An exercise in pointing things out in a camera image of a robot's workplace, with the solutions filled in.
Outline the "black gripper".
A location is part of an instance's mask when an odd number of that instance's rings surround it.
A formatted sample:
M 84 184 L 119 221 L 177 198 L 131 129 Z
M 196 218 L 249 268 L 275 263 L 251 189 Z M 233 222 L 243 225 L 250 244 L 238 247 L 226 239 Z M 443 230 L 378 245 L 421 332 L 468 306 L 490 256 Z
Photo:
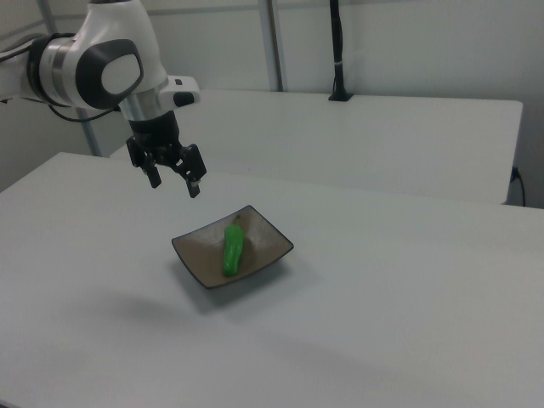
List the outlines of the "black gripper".
M 127 151 L 134 167 L 140 168 L 153 189 L 161 183 L 160 174 L 151 155 L 173 158 L 170 168 L 186 183 L 191 198 L 196 198 L 201 179 L 207 168 L 196 144 L 179 143 L 179 125 L 172 110 L 154 119 L 129 121 L 133 136 L 126 141 Z

